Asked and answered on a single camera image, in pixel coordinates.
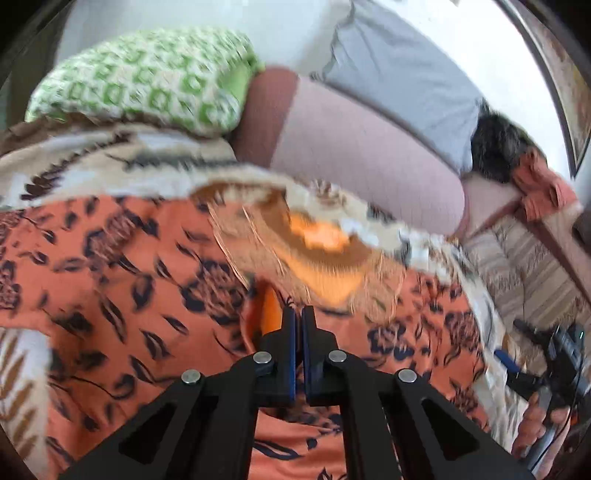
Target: pillow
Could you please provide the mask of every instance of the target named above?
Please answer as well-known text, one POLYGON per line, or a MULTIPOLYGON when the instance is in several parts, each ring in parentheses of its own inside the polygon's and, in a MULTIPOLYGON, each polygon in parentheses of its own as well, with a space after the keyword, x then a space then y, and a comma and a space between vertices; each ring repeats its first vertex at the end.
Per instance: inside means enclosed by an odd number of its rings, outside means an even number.
POLYGON ((26 120, 65 112, 155 121, 196 135, 233 130, 259 63, 250 41, 223 28, 154 30, 85 50, 50 72, 26 120))
POLYGON ((471 171, 480 91, 398 15, 370 0, 352 5, 317 77, 400 123, 455 172, 471 171))

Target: person's hand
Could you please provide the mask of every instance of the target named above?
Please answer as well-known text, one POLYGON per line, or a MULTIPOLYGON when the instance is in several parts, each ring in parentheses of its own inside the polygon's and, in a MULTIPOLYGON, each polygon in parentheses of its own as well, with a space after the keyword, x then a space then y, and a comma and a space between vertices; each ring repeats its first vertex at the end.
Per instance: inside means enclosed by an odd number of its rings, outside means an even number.
MULTIPOLYGON (((544 436, 546 428, 542 423, 545 417, 546 412, 538 406, 538 394, 535 393, 530 398, 530 406, 523 415, 523 420, 521 420, 521 424, 519 424, 517 430, 517 438, 515 439, 515 442, 513 442, 511 453, 515 457, 520 458, 521 453, 526 447, 532 446, 537 439, 544 436)), ((561 408, 559 410, 554 410, 550 418, 552 419, 552 422, 556 424, 556 432, 558 433, 569 418, 569 409, 561 408)), ((535 477, 538 480, 545 478, 550 473, 550 470, 552 470, 554 460, 562 448, 564 440, 569 432, 569 428, 570 425, 567 425, 564 431, 560 434, 560 437, 552 443, 548 452, 544 455, 544 458, 540 460, 538 470, 535 474, 535 477)))

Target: green patterned pillow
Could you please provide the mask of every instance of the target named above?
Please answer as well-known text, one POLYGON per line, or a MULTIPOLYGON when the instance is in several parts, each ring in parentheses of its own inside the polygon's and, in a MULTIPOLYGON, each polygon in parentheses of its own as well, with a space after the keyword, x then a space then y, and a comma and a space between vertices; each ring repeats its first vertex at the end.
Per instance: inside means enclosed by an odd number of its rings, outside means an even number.
POLYGON ((250 81, 261 69, 248 38, 231 30, 141 31, 57 66, 33 92, 26 120, 78 112, 215 137, 238 125, 250 81))

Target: orange cloth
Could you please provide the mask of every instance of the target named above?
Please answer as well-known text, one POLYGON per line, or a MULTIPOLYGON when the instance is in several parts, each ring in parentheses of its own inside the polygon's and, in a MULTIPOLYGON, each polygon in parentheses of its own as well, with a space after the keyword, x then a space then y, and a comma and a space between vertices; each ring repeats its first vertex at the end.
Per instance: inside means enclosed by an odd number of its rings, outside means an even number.
POLYGON ((552 215, 577 200, 568 182, 548 168, 536 148, 521 156, 512 175, 515 184, 525 194, 521 202, 530 222, 552 215))
MULTIPOLYGON (((186 369, 213 375, 247 354, 241 323, 257 296, 231 269, 211 220, 189 200, 107 196, 0 213, 0 326, 40 330, 52 352, 50 479, 186 369)), ((253 285, 264 280, 252 273, 253 285)), ((273 286, 278 299, 290 296, 273 286)), ((471 386, 485 364, 461 286, 409 271, 397 303, 387 319, 322 304, 316 318, 344 350, 386 372, 415 369, 484 427, 471 386)), ((338 408, 259 412, 251 480, 345 473, 338 408)))

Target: white wall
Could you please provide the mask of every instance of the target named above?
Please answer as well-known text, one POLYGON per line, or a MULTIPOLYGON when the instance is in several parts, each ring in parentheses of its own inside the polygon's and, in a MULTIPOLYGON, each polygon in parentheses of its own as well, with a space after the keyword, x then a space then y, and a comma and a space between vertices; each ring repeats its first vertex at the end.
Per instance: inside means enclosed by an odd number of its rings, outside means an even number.
POLYGON ((77 0, 57 59, 135 30, 220 26, 248 35, 264 62, 309 73, 330 60, 348 12, 349 0, 77 0))
POLYGON ((574 190, 581 203, 591 207, 591 148, 587 149, 583 164, 574 178, 574 190))

